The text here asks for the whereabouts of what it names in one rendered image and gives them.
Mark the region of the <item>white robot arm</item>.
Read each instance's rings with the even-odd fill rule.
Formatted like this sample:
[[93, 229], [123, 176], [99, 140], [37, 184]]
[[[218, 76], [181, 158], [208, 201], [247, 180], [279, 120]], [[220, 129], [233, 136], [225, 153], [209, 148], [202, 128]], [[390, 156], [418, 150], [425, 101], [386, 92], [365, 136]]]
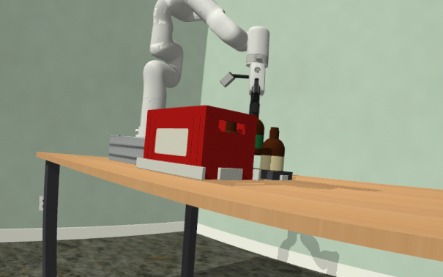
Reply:
[[[193, 12], [195, 11], [195, 12]], [[135, 137], [145, 138], [147, 111], [162, 109], [166, 105], [166, 88], [175, 87], [181, 78], [183, 49], [172, 40], [171, 16], [183, 21], [204, 21], [227, 45], [237, 51], [247, 51], [248, 62], [269, 61], [269, 30], [254, 26], [247, 31], [235, 24], [213, 0], [158, 0], [154, 20], [150, 53], [164, 62], [152, 60], [144, 67], [144, 95], [141, 126]]]

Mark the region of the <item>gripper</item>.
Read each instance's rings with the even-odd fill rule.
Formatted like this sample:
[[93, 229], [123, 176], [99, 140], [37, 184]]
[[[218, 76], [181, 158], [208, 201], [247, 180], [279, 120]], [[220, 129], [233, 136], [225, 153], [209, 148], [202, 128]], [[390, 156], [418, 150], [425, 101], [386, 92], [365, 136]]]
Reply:
[[[268, 64], [262, 62], [248, 62], [246, 64], [247, 67], [250, 67], [249, 70], [249, 95], [250, 96], [250, 108], [249, 114], [259, 115], [260, 109], [260, 95], [264, 95], [264, 86], [265, 86], [265, 68], [268, 68]], [[259, 70], [259, 72], [257, 72]], [[255, 91], [254, 91], [255, 84]]]

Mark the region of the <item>red crate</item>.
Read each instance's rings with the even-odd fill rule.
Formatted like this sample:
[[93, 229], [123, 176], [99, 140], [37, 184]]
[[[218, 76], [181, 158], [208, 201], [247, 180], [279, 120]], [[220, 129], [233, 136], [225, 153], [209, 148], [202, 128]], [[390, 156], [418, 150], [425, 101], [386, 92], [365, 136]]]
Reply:
[[[150, 110], [144, 158], [206, 167], [205, 180], [217, 180], [218, 168], [243, 169], [252, 180], [257, 118], [214, 106]], [[239, 134], [224, 132], [227, 121]]]

